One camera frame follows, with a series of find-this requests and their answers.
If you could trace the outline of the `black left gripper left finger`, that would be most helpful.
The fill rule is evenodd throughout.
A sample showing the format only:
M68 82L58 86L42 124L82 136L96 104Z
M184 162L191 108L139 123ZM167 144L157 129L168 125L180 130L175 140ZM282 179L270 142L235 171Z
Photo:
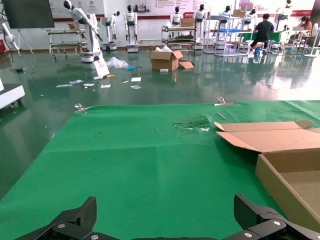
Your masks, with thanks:
M90 196L82 206L62 211L49 224L20 236L19 240L111 240L95 232L97 198Z

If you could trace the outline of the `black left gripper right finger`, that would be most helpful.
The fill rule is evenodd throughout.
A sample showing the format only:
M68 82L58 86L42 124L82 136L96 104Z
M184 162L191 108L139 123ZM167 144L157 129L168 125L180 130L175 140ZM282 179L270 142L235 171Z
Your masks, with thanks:
M257 205L244 195L236 194L233 213L242 231L227 240L318 240L320 234L290 222L275 209Z

